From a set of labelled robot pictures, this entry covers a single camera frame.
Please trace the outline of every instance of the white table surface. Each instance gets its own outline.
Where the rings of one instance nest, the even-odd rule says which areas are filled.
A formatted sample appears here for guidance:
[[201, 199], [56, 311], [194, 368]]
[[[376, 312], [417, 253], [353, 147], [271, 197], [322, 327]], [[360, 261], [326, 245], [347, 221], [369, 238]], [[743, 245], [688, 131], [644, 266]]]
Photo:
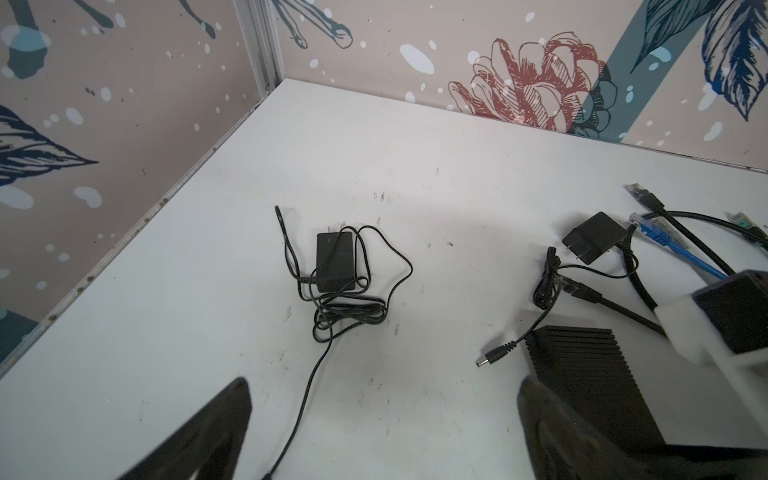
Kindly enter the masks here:
[[[380, 223], [415, 268], [389, 321], [335, 342], [277, 478], [532, 478], [516, 396], [549, 245], [602, 210], [624, 222], [639, 182], [671, 210], [768, 223], [768, 176], [451, 111], [285, 81], [0, 381], [2, 477], [114, 478], [236, 376], [253, 413], [236, 478], [258, 479], [325, 348], [283, 260], [279, 204], [302, 268], [315, 235]], [[737, 270], [768, 257], [685, 221]], [[372, 292], [406, 271], [366, 233]], [[701, 288], [636, 239], [661, 303]], [[621, 271], [606, 253], [593, 266]], [[626, 280], [569, 274], [641, 314]], [[549, 323], [611, 328], [669, 443], [768, 448], [714, 369], [656, 333], [562, 295]]]

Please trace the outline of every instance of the red flower illustration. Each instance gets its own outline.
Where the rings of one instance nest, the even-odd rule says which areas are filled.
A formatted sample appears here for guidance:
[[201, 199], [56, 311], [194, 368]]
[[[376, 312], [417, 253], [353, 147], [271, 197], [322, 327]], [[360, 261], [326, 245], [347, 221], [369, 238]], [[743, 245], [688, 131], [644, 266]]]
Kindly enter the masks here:
[[467, 89], [449, 83], [459, 110], [503, 121], [585, 137], [598, 137], [611, 119], [607, 109], [616, 99], [605, 62], [594, 47], [573, 32], [552, 37], [546, 45], [525, 43], [518, 58], [497, 38], [491, 57], [473, 65]]

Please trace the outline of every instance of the floral wallpaper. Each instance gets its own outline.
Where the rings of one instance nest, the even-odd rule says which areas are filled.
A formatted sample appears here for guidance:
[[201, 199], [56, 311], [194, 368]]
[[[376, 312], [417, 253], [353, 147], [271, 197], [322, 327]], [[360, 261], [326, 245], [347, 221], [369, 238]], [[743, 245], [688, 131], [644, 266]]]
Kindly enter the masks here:
[[7, 346], [4, 332], [46, 318], [259, 95], [231, 0], [0, 5]]
[[768, 0], [272, 4], [288, 78], [768, 170]]

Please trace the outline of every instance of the power adapter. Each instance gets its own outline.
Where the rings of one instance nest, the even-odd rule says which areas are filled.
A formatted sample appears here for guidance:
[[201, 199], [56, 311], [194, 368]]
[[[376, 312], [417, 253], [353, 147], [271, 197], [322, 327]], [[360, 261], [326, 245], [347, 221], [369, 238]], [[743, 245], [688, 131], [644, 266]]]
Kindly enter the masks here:
[[627, 231], [603, 212], [571, 230], [563, 243], [582, 262], [589, 265], [611, 247], [621, 242]]
[[352, 232], [317, 234], [317, 289], [321, 293], [355, 288], [355, 251]]

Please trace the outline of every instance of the black device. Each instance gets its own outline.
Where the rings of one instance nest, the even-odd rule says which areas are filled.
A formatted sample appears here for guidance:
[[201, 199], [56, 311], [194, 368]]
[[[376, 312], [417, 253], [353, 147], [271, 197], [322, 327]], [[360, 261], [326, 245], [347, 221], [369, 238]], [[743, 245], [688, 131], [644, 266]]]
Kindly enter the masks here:
[[589, 265], [626, 236], [627, 231], [621, 225], [605, 213], [598, 212], [571, 230], [563, 239], [563, 244]]
[[318, 233], [316, 261], [315, 278], [319, 292], [354, 290], [355, 250], [352, 232]]
[[250, 412], [248, 382], [238, 377], [120, 479], [231, 480]]
[[768, 347], [768, 272], [744, 270], [691, 297], [733, 353]]

